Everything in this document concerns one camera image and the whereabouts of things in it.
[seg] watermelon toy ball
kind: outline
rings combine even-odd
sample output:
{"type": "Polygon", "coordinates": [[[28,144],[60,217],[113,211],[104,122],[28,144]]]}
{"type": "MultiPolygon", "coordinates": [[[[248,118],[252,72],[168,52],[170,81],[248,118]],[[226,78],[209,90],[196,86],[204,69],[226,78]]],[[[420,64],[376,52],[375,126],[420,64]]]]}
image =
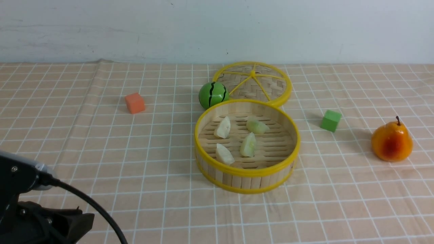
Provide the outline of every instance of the watermelon toy ball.
{"type": "Polygon", "coordinates": [[[204,109],[229,100],[229,92],[220,82],[206,83],[199,91],[199,102],[204,109]]]}

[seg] green cube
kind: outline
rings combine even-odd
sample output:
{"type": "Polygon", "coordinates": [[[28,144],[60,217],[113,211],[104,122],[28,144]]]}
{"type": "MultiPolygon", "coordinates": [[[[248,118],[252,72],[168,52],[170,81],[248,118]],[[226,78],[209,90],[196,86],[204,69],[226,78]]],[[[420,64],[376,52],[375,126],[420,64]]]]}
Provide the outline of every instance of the green cube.
{"type": "Polygon", "coordinates": [[[342,115],[338,112],[327,110],[321,122],[321,128],[335,132],[342,115]]]}

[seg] foam block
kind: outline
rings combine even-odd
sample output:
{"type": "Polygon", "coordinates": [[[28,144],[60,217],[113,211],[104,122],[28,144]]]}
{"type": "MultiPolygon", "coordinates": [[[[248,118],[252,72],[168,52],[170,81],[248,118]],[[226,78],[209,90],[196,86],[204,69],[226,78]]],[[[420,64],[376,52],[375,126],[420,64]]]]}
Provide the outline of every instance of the foam block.
{"type": "Polygon", "coordinates": [[[320,127],[324,130],[335,132],[336,128],[338,127],[339,121],[341,120],[341,117],[342,114],[332,110],[327,110],[322,119],[320,127]]]}
{"type": "Polygon", "coordinates": [[[125,103],[131,114],[145,110],[145,101],[138,92],[125,96],[125,103]]]}

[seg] bamboo steamer lid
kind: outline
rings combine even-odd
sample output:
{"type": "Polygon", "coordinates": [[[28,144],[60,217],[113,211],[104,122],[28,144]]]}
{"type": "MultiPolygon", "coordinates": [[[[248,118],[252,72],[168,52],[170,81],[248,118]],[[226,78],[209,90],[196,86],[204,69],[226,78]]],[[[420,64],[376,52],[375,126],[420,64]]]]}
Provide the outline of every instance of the bamboo steamer lid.
{"type": "Polygon", "coordinates": [[[280,107],[292,91],[291,80],[279,68],[259,62],[239,62],[221,68],[213,77],[229,91],[231,99],[252,99],[280,107]]]}

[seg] toy pear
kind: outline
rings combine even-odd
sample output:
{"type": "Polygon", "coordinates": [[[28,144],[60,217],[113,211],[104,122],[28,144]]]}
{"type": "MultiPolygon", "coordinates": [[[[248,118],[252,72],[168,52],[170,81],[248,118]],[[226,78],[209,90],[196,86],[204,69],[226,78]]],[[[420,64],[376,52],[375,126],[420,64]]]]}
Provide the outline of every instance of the toy pear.
{"type": "Polygon", "coordinates": [[[398,116],[396,120],[377,128],[371,137],[372,150],[383,161],[402,161],[413,151],[413,139],[407,128],[398,116]]]}

